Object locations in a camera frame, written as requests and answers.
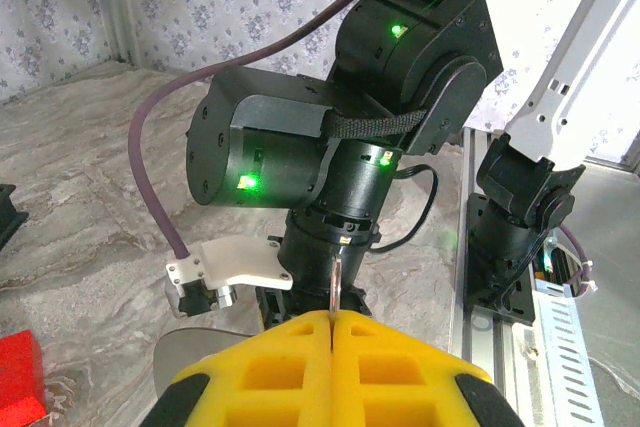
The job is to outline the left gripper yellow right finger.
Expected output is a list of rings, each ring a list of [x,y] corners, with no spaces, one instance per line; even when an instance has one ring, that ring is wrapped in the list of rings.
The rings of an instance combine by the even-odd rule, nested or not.
[[[335,426],[521,426],[476,365],[351,311],[333,328]]]

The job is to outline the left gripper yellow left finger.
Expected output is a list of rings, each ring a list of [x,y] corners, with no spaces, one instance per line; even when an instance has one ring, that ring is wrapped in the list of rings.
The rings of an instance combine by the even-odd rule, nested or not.
[[[144,426],[328,426],[329,317],[312,312],[184,367]]]

